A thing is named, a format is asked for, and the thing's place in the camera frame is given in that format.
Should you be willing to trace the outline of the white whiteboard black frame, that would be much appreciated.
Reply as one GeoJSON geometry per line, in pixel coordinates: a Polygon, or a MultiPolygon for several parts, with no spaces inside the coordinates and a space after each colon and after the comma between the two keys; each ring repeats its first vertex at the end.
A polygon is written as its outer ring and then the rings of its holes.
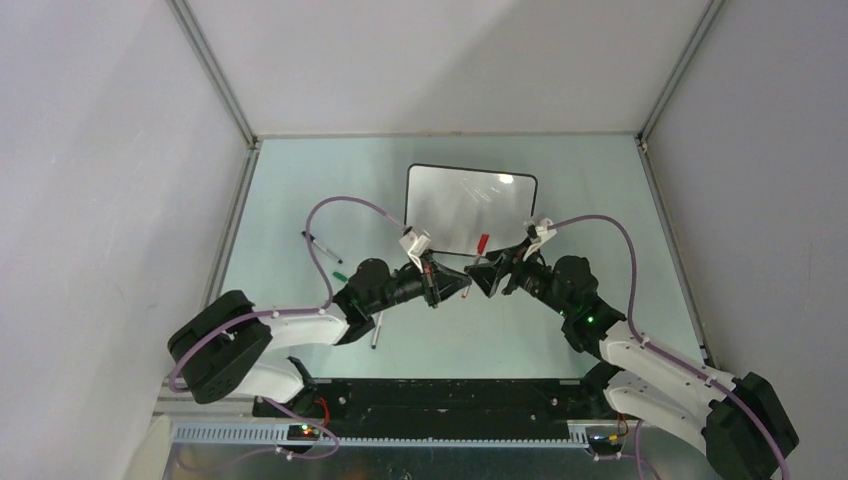
{"type": "Polygon", "coordinates": [[[521,242],[534,216],[538,180],[530,174],[414,164],[407,170],[405,223],[426,232],[430,248],[473,256],[521,242]]]}

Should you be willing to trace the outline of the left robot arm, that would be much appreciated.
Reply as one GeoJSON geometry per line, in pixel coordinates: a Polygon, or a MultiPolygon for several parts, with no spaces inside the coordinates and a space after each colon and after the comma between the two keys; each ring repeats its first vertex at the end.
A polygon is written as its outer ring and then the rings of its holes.
{"type": "Polygon", "coordinates": [[[464,290],[471,278],[431,257],[391,270],[381,259],[360,263],[325,309],[257,311],[246,294],[231,290],[174,333],[167,350],[188,392],[199,404],[232,393],[268,397],[292,416],[304,416],[316,403],[316,390],[302,362],[284,367],[263,361],[275,350],[300,345],[346,345],[376,326],[378,313],[424,299],[431,307],[464,290]]]}

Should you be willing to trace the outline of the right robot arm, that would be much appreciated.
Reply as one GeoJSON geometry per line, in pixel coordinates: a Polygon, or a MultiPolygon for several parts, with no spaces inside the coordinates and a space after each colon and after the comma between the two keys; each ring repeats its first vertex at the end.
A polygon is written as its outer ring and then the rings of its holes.
{"type": "Polygon", "coordinates": [[[647,333],[633,333],[625,315],[598,295],[587,259],[564,256],[547,266],[537,255],[502,254],[465,271],[488,297],[521,289],[562,317],[569,345],[599,361],[581,392],[591,416],[615,411],[644,420],[697,449],[723,479],[769,479],[799,446],[766,379],[686,360],[647,333]]]}

